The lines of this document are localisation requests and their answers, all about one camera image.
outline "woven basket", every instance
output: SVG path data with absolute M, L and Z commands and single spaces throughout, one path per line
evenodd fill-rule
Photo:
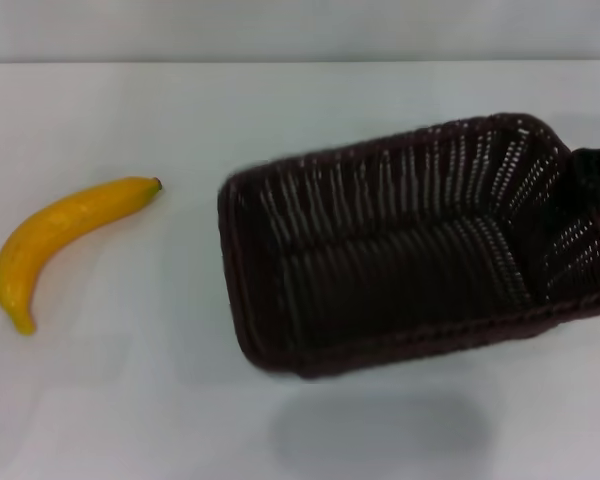
M 500 114 L 235 174 L 218 208 L 241 348 L 313 377 L 600 314 L 599 159 Z

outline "white table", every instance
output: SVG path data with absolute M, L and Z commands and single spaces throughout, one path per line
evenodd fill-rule
M 81 187 L 165 185 L 51 261 L 34 337 L 0 311 L 0 480 L 600 480 L 600 318 L 314 383 L 233 333 L 229 172 L 498 111 L 600 146 L 600 62 L 0 65 L 0 246 Z

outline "basket bottom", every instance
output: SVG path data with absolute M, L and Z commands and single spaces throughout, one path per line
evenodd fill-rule
M 524 310 L 533 298 L 494 218 L 458 216 L 280 259 L 298 347 Z

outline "banana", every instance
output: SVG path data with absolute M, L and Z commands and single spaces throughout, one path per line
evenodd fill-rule
M 76 238 L 148 205 L 157 178 L 127 177 L 62 198 L 25 220 L 0 251 L 0 306 L 23 335 L 36 331 L 30 303 L 38 275 L 54 253 Z

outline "white surface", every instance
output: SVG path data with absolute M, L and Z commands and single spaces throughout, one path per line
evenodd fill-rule
M 0 0 L 0 61 L 600 58 L 600 0 Z
M 600 480 L 600 318 L 315 383 L 233 333 L 230 171 L 505 110 L 600 146 L 600 63 L 0 66 L 0 246 L 78 188 L 165 185 L 51 261 L 34 337 L 0 311 L 0 480 Z

